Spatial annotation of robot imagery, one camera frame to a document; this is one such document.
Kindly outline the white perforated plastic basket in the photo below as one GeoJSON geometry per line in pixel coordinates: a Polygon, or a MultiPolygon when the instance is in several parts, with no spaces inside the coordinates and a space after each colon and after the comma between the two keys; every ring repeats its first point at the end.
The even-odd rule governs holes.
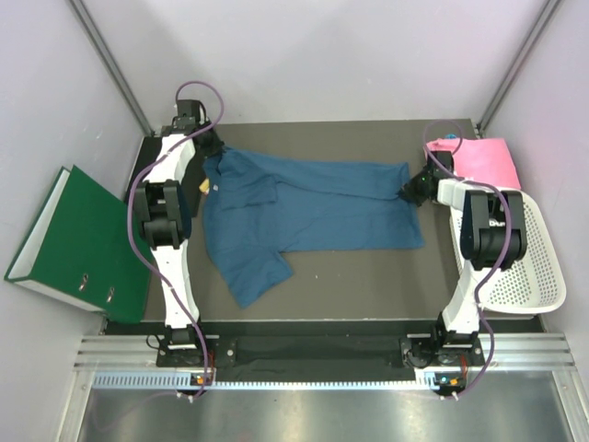
{"type": "MultiPolygon", "coordinates": [[[[445,180],[438,191],[438,202],[451,207],[450,228],[459,272],[459,283],[466,283],[467,301],[474,301],[472,292],[479,281],[490,269],[481,271],[467,270],[467,278],[462,277],[465,259],[459,246],[462,210],[464,207],[465,184],[452,184],[445,180]]],[[[537,315],[558,309],[566,298],[566,285],[560,269],[556,251],[550,239],[549,231],[536,202],[525,192],[515,189],[499,188],[503,194],[521,196],[522,215],[525,221],[526,251],[524,257],[515,261],[512,267],[495,273],[480,291],[480,302],[486,310],[514,315],[537,315]]],[[[465,288],[456,287],[452,300],[447,305],[444,316],[453,318],[476,313],[474,304],[462,307],[465,300],[465,288]]]]}

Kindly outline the blue t shirt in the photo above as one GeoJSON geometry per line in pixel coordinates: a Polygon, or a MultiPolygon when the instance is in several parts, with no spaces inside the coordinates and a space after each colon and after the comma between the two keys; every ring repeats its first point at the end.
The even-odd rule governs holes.
{"type": "Polygon", "coordinates": [[[287,252],[414,250],[417,209],[399,192],[409,166],[310,161],[226,148],[207,158],[207,253],[241,308],[293,275],[287,252]]]}

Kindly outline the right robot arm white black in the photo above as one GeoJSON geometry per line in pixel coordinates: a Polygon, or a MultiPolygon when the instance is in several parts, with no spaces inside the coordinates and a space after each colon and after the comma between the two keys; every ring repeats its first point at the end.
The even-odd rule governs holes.
{"type": "Polygon", "coordinates": [[[427,162],[405,184],[401,199],[420,205],[427,200],[461,215],[458,250],[464,259],[455,292],[433,325],[429,338],[408,338],[406,363],[426,368],[453,363],[475,350],[479,327],[486,323],[482,287],[499,271],[524,258],[527,239],[523,194],[459,178],[449,151],[425,150],[427,162]]]}

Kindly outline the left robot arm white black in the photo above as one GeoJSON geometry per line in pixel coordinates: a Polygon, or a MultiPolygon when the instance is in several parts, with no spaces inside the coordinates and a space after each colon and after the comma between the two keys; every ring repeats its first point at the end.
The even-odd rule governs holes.
{"type": "Polygon", "coordinates": [[[204,105],[195,99],[177,101],[177,115],[163,128],[160,141],[154,162],[135,178],[129,200],[140,236],[155,259],[148,269],[160,280],[166,306],[156,364],[208,370],[212,357],[199,327],[188,267],[192,208],[182,182],[200,149],[215,154],[223,143],[204,105]]]}

